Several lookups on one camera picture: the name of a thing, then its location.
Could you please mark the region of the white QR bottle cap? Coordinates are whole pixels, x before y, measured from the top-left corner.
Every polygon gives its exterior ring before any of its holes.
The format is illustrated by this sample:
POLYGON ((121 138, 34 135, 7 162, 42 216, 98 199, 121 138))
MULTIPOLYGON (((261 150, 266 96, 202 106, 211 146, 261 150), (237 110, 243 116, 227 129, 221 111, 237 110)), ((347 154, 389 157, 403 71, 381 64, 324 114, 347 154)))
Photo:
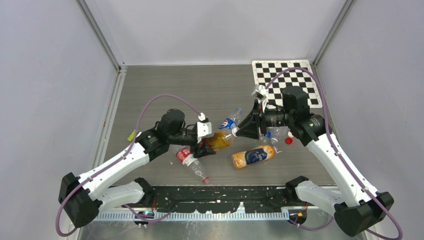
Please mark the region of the white QR bottle cap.
POLYGON ((238 127, 233 128, 233 129, 231 130, 232 135, 236 137, 236 136, 237 136, 237 132, 238 132, 238 130, 239 130, 239 128, 238 128, 238 127))

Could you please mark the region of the crushed Pepsi bottle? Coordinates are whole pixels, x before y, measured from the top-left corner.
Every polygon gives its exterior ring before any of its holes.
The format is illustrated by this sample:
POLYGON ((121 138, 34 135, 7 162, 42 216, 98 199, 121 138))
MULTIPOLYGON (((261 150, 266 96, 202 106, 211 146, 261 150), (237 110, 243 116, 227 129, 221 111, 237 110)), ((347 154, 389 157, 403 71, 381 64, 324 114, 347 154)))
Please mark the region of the crushed Pepsi bottle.
POLYGON ((222 129, 232 130, 232 129, 234 129, 241 122, 242 113, 243 113, 242 109, 237 108, 227 118, 225 118, 225 120, 222 122, 222 124, 220 125, 220 127, 218 129, 219 130, 222 130, 222 129))

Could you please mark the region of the yellow red label bottle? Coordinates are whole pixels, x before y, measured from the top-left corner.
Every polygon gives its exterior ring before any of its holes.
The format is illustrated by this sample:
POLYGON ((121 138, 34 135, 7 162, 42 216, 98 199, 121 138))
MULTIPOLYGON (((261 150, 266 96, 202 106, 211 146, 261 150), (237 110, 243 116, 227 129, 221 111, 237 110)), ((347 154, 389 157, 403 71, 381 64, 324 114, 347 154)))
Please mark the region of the yellow red label bottle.
POLYGON ((231 146, 234 141, 235 136, 233 135, 233 131, 229 128, 219 129, 212 137, 206 139, 208 146, 215 152, 231 146))

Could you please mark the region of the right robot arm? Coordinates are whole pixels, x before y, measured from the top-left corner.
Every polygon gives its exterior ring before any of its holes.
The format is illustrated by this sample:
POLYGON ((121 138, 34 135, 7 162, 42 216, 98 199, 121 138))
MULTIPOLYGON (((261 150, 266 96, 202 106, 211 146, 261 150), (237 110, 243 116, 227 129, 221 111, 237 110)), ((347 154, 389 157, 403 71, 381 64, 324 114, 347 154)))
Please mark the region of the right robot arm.
POLYGON ((333 217, 338 227, 355 237, 382 221, 394 204, 388 192, 378 191, 344 155, 325 119, 311 113, 308 95, 299 86, 283 90, 282 105, 269 109, 268 90, 256 85, 255 102, 249 115, 236 130, 238 137, 257 140, 268 128, 287 127, 324 166, 338 187, 338 192, 320 187, 299 176, 285 184, 285 198, 291 205, 312 204, 333 217))

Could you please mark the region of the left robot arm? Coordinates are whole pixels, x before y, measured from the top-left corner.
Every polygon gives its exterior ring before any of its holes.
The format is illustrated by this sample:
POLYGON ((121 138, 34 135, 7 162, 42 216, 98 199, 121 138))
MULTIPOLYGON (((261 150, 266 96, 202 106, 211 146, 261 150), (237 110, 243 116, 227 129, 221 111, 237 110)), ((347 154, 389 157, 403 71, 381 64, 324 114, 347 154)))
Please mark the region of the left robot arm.
POLYGON ((212 133, 212 123, 204 115, 188 129, 181 110, 168 110, 153 128, 139 133, 133 143, 111 159, 80 175, 66 174, 61 180, 58 196, 62 210, 75 228, 81 228, 100 212, 115 207, 125 204, 148 207, 153 202, 154 190, 144 178, 118 187, 112 185, 165 154, 171 145, 187 146, 201 156, 210 154, 211 151, 199 144, 212 133))

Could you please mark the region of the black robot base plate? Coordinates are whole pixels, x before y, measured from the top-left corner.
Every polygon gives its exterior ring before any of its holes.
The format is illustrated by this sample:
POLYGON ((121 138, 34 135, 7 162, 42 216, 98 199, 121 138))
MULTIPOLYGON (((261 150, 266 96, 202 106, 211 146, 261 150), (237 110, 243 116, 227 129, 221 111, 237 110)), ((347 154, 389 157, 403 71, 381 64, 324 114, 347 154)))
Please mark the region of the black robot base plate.
POLYGON ((248 214, 277 213, 284 207, 303 207, 301 201, 289 199, 279 186, 154 186, 149 203, 130 203, 132 208, 155 207, 161 213, 205 214, 234 213, 244 207, 248 214))

